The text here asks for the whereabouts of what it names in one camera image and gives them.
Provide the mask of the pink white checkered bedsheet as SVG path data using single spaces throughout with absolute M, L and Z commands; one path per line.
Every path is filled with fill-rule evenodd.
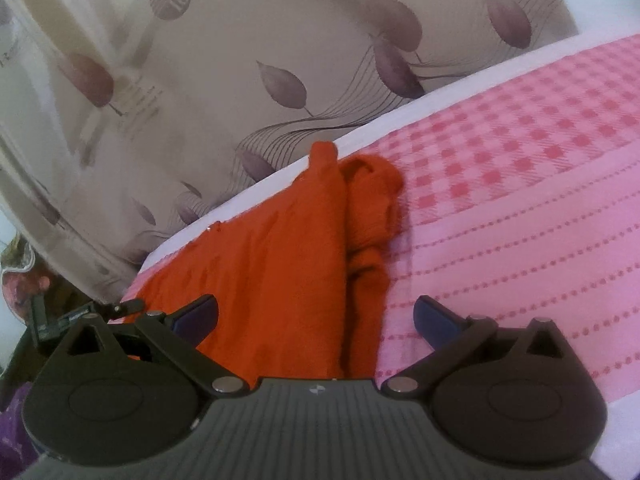
M 344 136 L 404 174 L 380 371 L 436 354 L 428 292 L 511 327 L 548 316 L 605 420 L 582 458 L 525 469 L 450 441 L 372 382 L 273 379 L 123 479 L 628 479 L 639 471 L 639 33 L 585 32 Z

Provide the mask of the red knit sweater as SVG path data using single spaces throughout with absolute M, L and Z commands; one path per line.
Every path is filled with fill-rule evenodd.
M 204 295 L 217 327 L 198 347 L 250 384 L 370 378 L 400 227 L 400 171 L 378 155 L 339 158 L 318 142 L 285 190 L 186 244 L 137 291 L 172 313 Z

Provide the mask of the beige leaf print curtain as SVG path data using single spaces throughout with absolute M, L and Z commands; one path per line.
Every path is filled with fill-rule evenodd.
M 1 208 L 115 299 L 314 142 L 576 30 L 565 0 L 1 0 Z

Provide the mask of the floral decorative item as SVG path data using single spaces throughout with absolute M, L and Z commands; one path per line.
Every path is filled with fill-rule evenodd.
M 32 297 L 43 295 L 54 274 L 28 240 L 17 233 L 1 253 L 1 292 L 10 311 L 27 323 Z

